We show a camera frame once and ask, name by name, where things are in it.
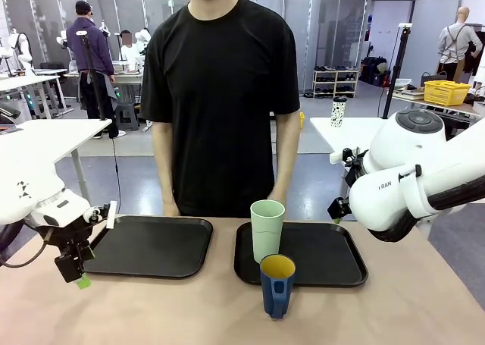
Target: green cup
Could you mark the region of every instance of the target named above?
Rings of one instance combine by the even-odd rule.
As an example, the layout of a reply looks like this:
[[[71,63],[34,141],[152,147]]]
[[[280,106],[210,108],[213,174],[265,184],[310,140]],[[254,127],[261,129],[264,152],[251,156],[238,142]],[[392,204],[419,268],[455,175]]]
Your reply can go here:
[[[251,205],[252,252],[257,263],[265,256],[278,254],[285,206],[272,199]]]

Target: mug handle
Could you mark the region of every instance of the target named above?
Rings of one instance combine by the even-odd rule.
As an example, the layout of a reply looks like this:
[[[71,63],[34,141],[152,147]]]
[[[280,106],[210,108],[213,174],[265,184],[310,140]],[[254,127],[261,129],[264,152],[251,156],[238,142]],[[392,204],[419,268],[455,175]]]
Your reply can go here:
[[[271,296],[273,297],[273,313],[271,314],[272,318],[283,318],[283,308],[286,303],[286,282],[281,280],[271,279]],[[274,289],[276,283],[283,283],[283,292],[277,293]]]

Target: black cap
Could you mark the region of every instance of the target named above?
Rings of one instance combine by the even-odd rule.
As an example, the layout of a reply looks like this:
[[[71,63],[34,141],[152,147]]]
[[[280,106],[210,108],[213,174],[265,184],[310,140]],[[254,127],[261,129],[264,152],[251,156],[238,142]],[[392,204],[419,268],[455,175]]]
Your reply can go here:
[[[91,5],[84,0],[76,2],[76,14],[87,15],[91,11]]]

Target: tray rim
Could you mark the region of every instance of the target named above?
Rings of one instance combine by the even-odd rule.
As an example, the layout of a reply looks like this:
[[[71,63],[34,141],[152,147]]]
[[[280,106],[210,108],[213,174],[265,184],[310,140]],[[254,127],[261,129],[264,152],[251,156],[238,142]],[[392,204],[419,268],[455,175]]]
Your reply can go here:
[[[344,284],[344,285],[329,285],[329,284],[297,284],[294,283],[294,287],[320,287],[320,288],[355,288],[362,286],[365,284],[367,279],[369,278],[369,270],[367,269],[367,266],[364,262],[364,259],[361,256],[361,253],[358,251],[357,246],[355,245],[355,242],[352,238],[352,235],[349,233],[347,229],[345,229],[343,226],[340,226],[338,224],[333,224],[330,222],[311,222],[311,221],[306,221],[306,222],[301,222],[301,221],[284,221],[283,225],[285,224],[311,224],[311,225],[327,225],[328,227],[331,228],[331,230],[337,231],[341,233],[345,238],[347,243],[349,244],[350,251],[352,255],[354,256],[355,260],[357,261],[357,266],[360,269],[360,272],[362,274],[361,279],[359,281],[356,281],[351,284]],[[234,259],[233,259],[233,269],[234,272],[236,273],[236,276],[244,283],[251,284],[252,286],[261,286],[261,283],[257,282],[251,282],[247,281],[243,278],[241,278],[240,273],[236,270],[236,254],[237,250],[239,247],[239,233],[246,228],[247,225],[251,225],[251,222],[245,222],[244,224],[241,224],[237,230],[236,230],[236,238],[235,238],[235,245],[234,245]]]
[[[125,221],[127,218],[156,218],[156,219],[169,219],[169,220],[190,220],[190,221],[198,221],[200,225],[206,227],[208,229],[208,239],[204,242],[204,247],[202,249],[202,252],[204,253],[204,255],[202,255],[199,259],[199,264],[198,264],[198,268],[197,270],[195,270],[193,273],[189,273],[189,274],[185,274],[185,275],[181,275],[181,276],[171,276],[171,277],[165,277],[165,276],[160,276],[160,275],[153,275],[153,274],[132,274],[132,273],[108,273],[108,272],[105,272],[105,271],[90,271],[90,270],[86,270],[86,268],[84,268],[84,271],[86,273],[89,273],[89,274],[94,274],[94,275],[110,275],[110,276],[130,276],[130,277],[137,277],[137,278],[153,278],[153,279],[168,279],[168,280],[183,280],[183,279],[188,279],[188,278],[191,278],[193,276],[195,276],[196,274],[198,274],[202,268],[204,267],[204,264],[205,264],[205,257],[207,256],[207,253],[209,251],[209,246],[211,245],[211,241],[212,241],[212,234],[214,232],[214,226],[212,225],[212,223],[209,221],[209,220],[205,220],[204,218],[169,218],[169,217],[164,217],[164,216],[144,216],[144,215],[123,215],[123,216],[118,216],[115,218],[114,220],[114,226],[116,227],[116,223],[119,223],[120,221]],[[90,243],[90,246],[91,246],[91,249],[92,251],[95,250],[95,248],[99,245],[99,243],[101,243],[103,237],[105,237],[105,235],[111,231],[111,230],[114,230],[114,229],[107,229],[106,227],[104,227],[98,235],[96,235],[96,237],[91,241]]]

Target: white sneaker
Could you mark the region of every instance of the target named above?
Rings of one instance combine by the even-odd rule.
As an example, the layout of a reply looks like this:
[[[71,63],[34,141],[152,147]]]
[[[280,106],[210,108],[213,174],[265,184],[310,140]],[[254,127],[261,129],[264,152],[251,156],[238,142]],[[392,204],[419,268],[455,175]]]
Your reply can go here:
[[[122,136],[125,136],[125,135],[127,135],[127,132],[126,131],[119,130],[118,131],[118,135],[115,136],[113,139],[121,138]]]

